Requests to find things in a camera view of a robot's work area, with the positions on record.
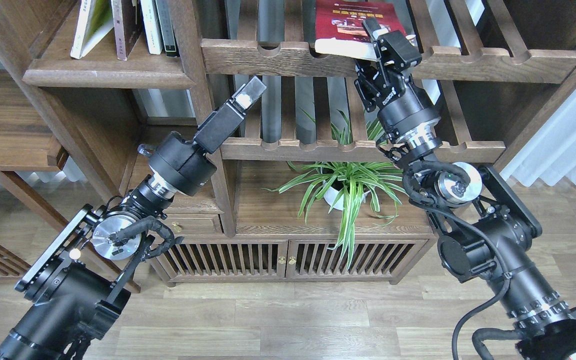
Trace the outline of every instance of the book spine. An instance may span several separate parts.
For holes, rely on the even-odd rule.
[[[72,42],[70,57],[74,59],[82,58],[84,38],[86,36],[86,27],[89,23],[91,7],[94,6],[94,0],[82,0],[79,7],[79,17],[77,18],[77,28],[75,29],[75,38]]]
[[[143,25],[146,32],[148,52],[153,55],[162,53],[162,33],[160,31],[160,19],[157,16],[155,0],[141,0],[141,12],[143,13]]]
[[[124,14],[122,11],[122,0],[112,0],[112,22],[114,23],[114,43],[117,47],[117,59],[127,60],[126,55],[126,34],[124,32]]]
[[[175,41],[175,34],[172,29],[172,21],[170,20],[170,12],[166,1],[167,0],[155,0],[159,25],[161,26],[161,38],[164,41],[166,55],[168,57],[178,57],[177,42]]]

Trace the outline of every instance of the wooden shelf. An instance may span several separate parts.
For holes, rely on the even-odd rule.
[[[336,239],[341,223],[341,211],[332,210],[323,200],[315,201],[308,216],[297,218],[306,186],[297,186],[285,193],[276,189],[298,175],[283,161],[243,161],[238,180],[237,237],[261,235],[268,239]],[[386,220],[370,210],[370,199],[361,207],[355,222],[357,239],[428,239],[432,228],[425,212],[408,203],[406,194],[400,195],[403,205],[395,208],[386,194],[380,193],[383,215],[398,214],[387,226]]]
[[[184,73],[178,57],[148,52],[140,36],[128,57],[117,59],[115,33],[111,30],[82,59],[70,57],[79,3],[68,14],[43,54],[32,60],[23,81],[38,87],[91,87],[119,89],[190,89],[194,82]]]
[[[295,132],[295,82],[292,77],[281,79],[281,139],[267,143],[261,138],[261,108],[254,107],[246,117],[244,137],[229,137],[221,146],[224,160],[283,160],[304,162],[386,162],[387,159],[375,148],[375,142],[368,140],[364,118],[364,108],[353,85],[353,78],[346,80],[346,92],[350,111],[352,139],[349,145],[339,145],[332,139],[330,112],[326,79],[315,78],[317,99],[315,100],[315,120],[317,139],[305,144],[297,139]],[[448,112],[442,122],[449,123],[448,137],[455,142],[444,141],[435,150],[437,157],[445,162],[493,163],[504,152],[502,141],[476,141],[471,139],[464,114],[452,86],[452,81],[443,80],[441,89]]]
[[[0,70],[0,171],[60,171],[67,154],[6,70]]]
[[[185,139],[192,139],[197,131],[197,126],[148,126],[143,133],[141,143],[158,145],[172,131],[179,132]],[[126,175],[128,189],[134,189],[144,180],[146,175],[152,173],[153,171],[148,166],[148,159],[137,154],[132,172]],[[166,214],[221,214],[222,210],[217,205],[213,187],[208,182],[194,196],[176,194],[172,205],[164,212]]]
[[[413,69],[417,79],[471,80],[560,84],[576,66],[576,50],[528,49],[517,31],[503,0],[488,0],[490,9],[508,43],[506,48],[484,47],[463,0],[446,1],[461,47],[439,46],[435,28],[424,1],[410,0],[413,22],[420,38],[423,61]],[[342,76],[354,77],[354,59],[314,52],[301,38],[290,38],[295,24],[301,27],[300,11],[286,11],[286,40],[259,43],[254,38],[202,39],[206,71],[215,74]],[[242,23],[256,34],[256,6],[242,6]]]

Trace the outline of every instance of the red book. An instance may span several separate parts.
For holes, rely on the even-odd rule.
[[[368,18],[377,19],[388,32],[399,30],[406,35],[395,7],[388,2],[317,0],[315,51],[375,61],[375,50],[362,26]]]

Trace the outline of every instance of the wooden drawer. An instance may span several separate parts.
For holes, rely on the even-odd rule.
[[[219,214],[168,214],[162,223],[166,224],[176,236],[222,233]]]

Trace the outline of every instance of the wooden floor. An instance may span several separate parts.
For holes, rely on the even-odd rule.
[[[89,186],[36,187],[67,217],[99,204]],[[576,306],[576,188],[514,186],[540,219],[544,235],[529,252],[571,306]],[[32,264],[55,235],[0,189],[0,243]],[[446,360],[455,323],[487,300],[482,280],[459,284],[431,250],[398,285],[388,282],[179,284],[164,286],[145,264],[135,276],[143,292],[130,299],[87,360]],[[0,283],[0,342],[30,302]],[[500,306],[469,321],[460,354],[480,327],[510,328]],[[490,341],[496,359],[519,359],[512,342]]]

